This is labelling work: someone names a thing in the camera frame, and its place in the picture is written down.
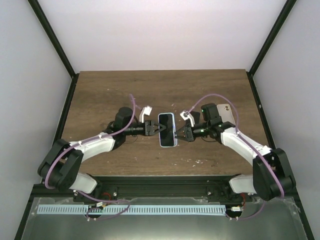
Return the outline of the beige phone case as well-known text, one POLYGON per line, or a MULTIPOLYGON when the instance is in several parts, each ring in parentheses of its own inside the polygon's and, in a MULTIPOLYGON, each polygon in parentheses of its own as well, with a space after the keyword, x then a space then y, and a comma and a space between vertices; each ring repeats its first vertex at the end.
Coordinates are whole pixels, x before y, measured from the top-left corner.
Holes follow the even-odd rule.
POLYGON ((229 122, 233 125, 236 124, 229 104, 218 104, 216 107, 223 123, 229 122))

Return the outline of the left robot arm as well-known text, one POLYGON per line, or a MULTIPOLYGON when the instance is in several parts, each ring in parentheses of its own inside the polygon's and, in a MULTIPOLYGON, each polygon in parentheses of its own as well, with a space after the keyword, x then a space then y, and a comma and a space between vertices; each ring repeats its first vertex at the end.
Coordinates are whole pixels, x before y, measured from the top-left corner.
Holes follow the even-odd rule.
POLYGON ((122 107, 114 121, 100 134, 80 141, 67 142, 58 139, 38 167, 37 173, 48 189, 58 191, 73 190, 84 193, 91 202, 102 196, 98 180, 87 173, 80 172, 81 164, 99 154, 118 149, 127 136, 154 136, 168 129, 168 125, 145 120, 152 108, 144 107, 136 117, 133 109, 122 107))

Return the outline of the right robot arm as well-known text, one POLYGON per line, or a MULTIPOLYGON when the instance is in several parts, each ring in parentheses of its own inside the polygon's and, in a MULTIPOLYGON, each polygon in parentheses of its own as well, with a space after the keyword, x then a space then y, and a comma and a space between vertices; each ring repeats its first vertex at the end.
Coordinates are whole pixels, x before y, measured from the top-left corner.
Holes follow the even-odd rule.
POLYGON ((281 148, 262 145, 236 129, 229 104, 208 103, 201 111, 182 111, 185 125, 176 130, 176 137, 186 142, 210 137, 235 151, 252 166, 251 175, 238 174, 222 188, 223 198, 229 202, 240 194, 256 194, 265 201, 283 197, 296 187, 287 154, 281 148))

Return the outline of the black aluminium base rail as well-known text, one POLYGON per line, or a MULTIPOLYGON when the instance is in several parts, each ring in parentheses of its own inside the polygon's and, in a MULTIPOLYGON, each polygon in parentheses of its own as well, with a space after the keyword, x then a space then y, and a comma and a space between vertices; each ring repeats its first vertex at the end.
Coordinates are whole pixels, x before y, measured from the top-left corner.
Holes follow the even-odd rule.
POLYGON ((103 200, 134 198, 196 198, 221 204, 241 204, 243 193, 234 193, 231 175, 196 176, 97 176, 89 196, 103 200))

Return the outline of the right black frame post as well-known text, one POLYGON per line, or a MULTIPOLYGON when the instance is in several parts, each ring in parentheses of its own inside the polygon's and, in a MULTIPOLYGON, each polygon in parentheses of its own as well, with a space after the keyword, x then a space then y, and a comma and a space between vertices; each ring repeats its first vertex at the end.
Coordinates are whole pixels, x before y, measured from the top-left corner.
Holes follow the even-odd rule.
POLYGON ((271 48, 274 40, 276 39, 278 33, 280 32, 282 26, 286 22, 288 16, 290 15, 292 9, 294 8, 297 0, 286 0, 279 15, 277 16, 271 30, 269 31, 267 38, 265 39, 260 51, 257 54, 250 70, 248 73, 251 76, 254 76, 257 70, 259 69, 262 61, 264 60, 265 56, 267 55, 269 49, 271 48))

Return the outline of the black frame post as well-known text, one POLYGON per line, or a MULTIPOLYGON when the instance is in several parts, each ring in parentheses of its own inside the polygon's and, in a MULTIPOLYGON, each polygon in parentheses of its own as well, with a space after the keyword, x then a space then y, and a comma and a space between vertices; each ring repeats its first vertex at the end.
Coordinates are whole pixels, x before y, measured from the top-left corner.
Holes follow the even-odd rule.
POLYGON ((286 0, 279 15, 277 16, 271 30, 269 31, 267 38, 265 39, 260 51, 257 54, 250 70, 248 73, 251 76, 254 76, 257 70, 259 69, 262 61, 264 60, 265 56, 267 55, 269 49, 271 48, 274 40, 276 39, 278 33, 280 32, 282 26, 286 22, 288 16, 290 15, 292 9, 294 8, 297 0, 286 0))
POLYGON ((44 10, 42 9, 38 0, 27 0, 31 9, 35 13, 39 23, 41 24, 43 30, 45 31, 49 41, 51 42, 55 52, 59 56, 63 66, 65 67, 66 71, 68 72, 69 76, 74 79, 77 74, 74 68, 71 65, 55 31, 53 30, 44 10))

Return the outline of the left black frame post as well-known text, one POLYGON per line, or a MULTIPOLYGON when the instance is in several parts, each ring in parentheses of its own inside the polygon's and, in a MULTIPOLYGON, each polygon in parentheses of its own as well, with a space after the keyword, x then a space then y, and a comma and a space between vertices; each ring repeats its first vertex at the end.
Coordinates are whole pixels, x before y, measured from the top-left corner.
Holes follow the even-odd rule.
POLYGON ((44 10, 42 9, 38 0, 27 0, 31 9, 35 13, 39 23, 41 24, 43 30, 45 31, 49 41, 51 42, 55 52, 59 56, 63 66, 65 67, 66 71, 68 72, 69 76, 74 79, 77 74, 74 68, 71 65, 55 31, 53 30, 44 10))

